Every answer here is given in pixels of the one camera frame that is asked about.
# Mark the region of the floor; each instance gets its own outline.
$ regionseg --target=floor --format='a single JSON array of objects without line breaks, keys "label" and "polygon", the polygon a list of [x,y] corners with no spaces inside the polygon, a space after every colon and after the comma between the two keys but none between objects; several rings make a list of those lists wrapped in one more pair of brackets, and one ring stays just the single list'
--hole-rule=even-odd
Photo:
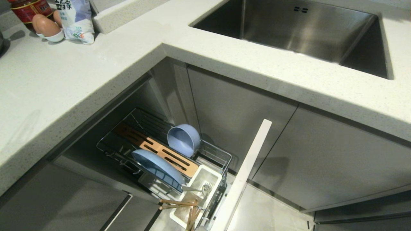
[{"label": "floor", "polygon": [[[165,210],[161,212],[150,230],[184,231],[185,229],[171,220],[169,212]],[[300,213],[293,207],[247,184],[228,228],[228,231],[244,230],[312,231],[314,221],[311,215]]]}]

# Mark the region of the blue plate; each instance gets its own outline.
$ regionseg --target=blue plate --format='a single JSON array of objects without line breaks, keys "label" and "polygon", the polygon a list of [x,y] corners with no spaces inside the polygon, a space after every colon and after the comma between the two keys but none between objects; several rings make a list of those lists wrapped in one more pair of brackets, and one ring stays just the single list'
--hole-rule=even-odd
[{"label": "blue plate", "polygon": [[173,188],[182,192],[181,184],[185,183],[184,178],[180,172],[166,160],[144,149],[135,150],[132,155],[143,168],[147,169]]}]

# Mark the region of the brown egg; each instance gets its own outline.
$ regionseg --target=brown egg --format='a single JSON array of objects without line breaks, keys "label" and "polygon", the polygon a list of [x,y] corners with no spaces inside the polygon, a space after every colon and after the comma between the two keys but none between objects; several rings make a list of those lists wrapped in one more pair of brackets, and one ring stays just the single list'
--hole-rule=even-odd
[{"label": "brown egg", "polygon": [[60,13],[58,12],[58,10],[55,10],[55,11],[53,12],[53,17],[54,17],[55,23],[57,23],[57,25],[58,25],[60,28],[63,28],[63,26],[61,26],[61,18],[60,18]]},{"label": "brown egg", "polygon": [[51,37],[61,31],[57,24],[46,17],[37,19],[36,26],[39,30],[38,33],[43,34],[45,37]]},{"label": "brown egg", "polygon": [[34,30],[37,32],[37,34],[41,34],[40,31],[39,31],[39,28],[37,27],[37,21],[40,18],[45,18],[45,16],[42,15],[42,14],[36,14],[36,15],[34,15],[33,20],[32,20]]}]

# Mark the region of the wooden chopsticks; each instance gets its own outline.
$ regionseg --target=wooden chopsticks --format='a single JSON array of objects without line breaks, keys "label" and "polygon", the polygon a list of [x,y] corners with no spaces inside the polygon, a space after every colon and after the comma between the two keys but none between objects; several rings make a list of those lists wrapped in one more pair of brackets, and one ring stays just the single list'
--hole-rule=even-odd
[{"label": "wooden chopsticks", "polygon": [[176,204],[176,205],[182,205],[182,206],[197,206],[199,203],[197,200],[194,201],[194,203],[190,202],[182,202],[182,201],[172,201],[172,200],[164,200],[160,199],[161,203],[167,203],[167,204]]},{"label": "wooden chopsticks", "polygon": [[181,207],[191,207],[189,214],[188,214],[188,220],[187,220],[187,227],[186,231],[194,231],[194,226],[196,223],[196,219],[200,214],[201,209],[198,208],[198,200],[196,199],[193,203],[190,202],[182,202],[182,201],[173,201],[173,200],[164,200],[160,199],[161,203],[166,203],[167,205],[162,205],[160,206],[160,210],[164,209],[170,209],[170,208],[181,208]]}]

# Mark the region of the dish drying rack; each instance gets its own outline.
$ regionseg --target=dish drying rack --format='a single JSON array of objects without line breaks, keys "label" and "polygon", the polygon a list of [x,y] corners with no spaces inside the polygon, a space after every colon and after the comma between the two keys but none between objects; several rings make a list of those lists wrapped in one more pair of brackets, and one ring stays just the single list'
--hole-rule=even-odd
[{"label": "dish drying rack", "polygon": [[[163,146],[169,148],[170,150],[175,151],[167,145],[167,133],[170,128],[174,127],[173,124],[162,120],[149,112],[141,108],[133,109],[120,123],[118,123],[111,131],[109,131],[98,143],[97,148],[105,153],[106,156],[117,161],[122,167],[128,169],[134,175],[138,175],[141,172],[144,172],[148,175],[151,175],[154,179],[158,179],[161,183],[166,185],[169,188],[169,191],[163,195],[167,195],[170,192],[174,191],[178,194],[181,194],[180,187],[174,187],[175,184],[170,184],[165,181],[165,179],[155,175],[150,170],[141,166],[133,157],[132,152],[140,149],[129,139],[126,139],[124,136],[115,132],[118,126],[128,125],[135,131],[147,136],[150,139],[158,141]],[[194,153],[190,158],[180,154],[180,157],[185,158],[189,162],[193,162],[198,166],[205,164],[208,167],[212,168],[216,172],[222,175],[221,183],[218,187],[218,190],[213,195],[209,206],[205,209],[204,215],[201,218],[202,221],[210,220],[213,216],[217,206],[223,196],[223,193],[226,191],[227,183],[227,172],[230,165],[232,156],[230,153],[204,141],[201,140],[200,148]],[[189,176],[182,174],[188,183],[191,179]],[[153,192],[157,197],[163,198],[164,196],[158,195]]]}]

